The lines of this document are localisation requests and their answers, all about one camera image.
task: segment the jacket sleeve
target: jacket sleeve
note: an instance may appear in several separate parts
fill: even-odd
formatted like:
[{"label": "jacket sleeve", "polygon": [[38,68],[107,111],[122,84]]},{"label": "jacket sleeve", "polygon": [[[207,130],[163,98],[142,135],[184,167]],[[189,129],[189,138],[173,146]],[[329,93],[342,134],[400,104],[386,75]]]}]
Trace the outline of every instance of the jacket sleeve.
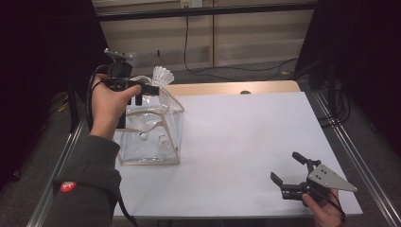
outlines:
[{"label": "jacket sleeve", "polygon": [[63,173],[53,180],[53,201],[44,226],[112,226],[121,176],[115,170],[119,146],[86,136]]}]

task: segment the clear plastic box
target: clear plastic box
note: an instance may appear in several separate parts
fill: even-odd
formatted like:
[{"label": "clear plastic box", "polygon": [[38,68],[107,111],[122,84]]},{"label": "clear plastic box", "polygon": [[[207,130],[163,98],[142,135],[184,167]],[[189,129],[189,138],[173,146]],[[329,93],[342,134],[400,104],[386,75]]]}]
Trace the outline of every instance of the clear plastic box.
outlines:
[{"label": "clear plastic box", "polygon": [[117,129],[121,165],[167,165],[180,162],[183,106],[164,88],[143,96],[142,106],[127,107],[126,128]]}]

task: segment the white paper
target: white paper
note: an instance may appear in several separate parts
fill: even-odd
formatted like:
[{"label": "white paper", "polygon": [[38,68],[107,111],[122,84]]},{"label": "white paper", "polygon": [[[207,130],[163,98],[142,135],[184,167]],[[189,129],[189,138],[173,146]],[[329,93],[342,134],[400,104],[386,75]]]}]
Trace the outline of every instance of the white paper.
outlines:
[{"label": "white paper", "polygon": [[[304,93],[178,96],[185,107],[179,165],[120,166],[121,193],[138,218],[278,218],[310,216],[285,201],[270,179],[304,182],[297,151],[344,174]],[[340,192],[348,215],[362,214],[355,195]],[[122,216],[117,206],[114,214]]]}]

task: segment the human hand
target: human hand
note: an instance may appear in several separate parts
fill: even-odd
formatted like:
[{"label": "human hand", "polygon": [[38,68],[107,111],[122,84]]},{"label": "human hand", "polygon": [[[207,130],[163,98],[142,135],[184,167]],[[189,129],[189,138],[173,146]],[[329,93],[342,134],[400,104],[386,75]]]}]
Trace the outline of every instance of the human hand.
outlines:
[{"label": "human hand", "polygon": [[[107,75],[97,74],[94,85],[108,78]],[[92,94],[94,124],[90,134],[112,140],[118,119],[126,111],[127,103],[141,90],[140,85],[135,85],[122,92],[114,92],[104,83],[98,84]]]},{"label": "human hand", "polygon": [[[339,190],[332,189],[328,199],[339,205],[335,197],[339,197]],[[341,213],[334,206],[326,201],[316,203],[308,194],[303,194],[304,203],[314,214],[316,227],[337,227],[341,226]]]}]

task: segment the red logo patch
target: red logo patch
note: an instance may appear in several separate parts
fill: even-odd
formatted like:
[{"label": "red logo patch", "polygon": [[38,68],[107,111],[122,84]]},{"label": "red logo patch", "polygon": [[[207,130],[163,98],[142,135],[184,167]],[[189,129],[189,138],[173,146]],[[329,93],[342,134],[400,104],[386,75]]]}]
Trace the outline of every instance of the red logo patch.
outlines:
[{"label": "red logo patch", "polygon": [[60,189],[62,192],[69,192],[75,187],[75,185],[77,185],[75,182],[64,182]]}]

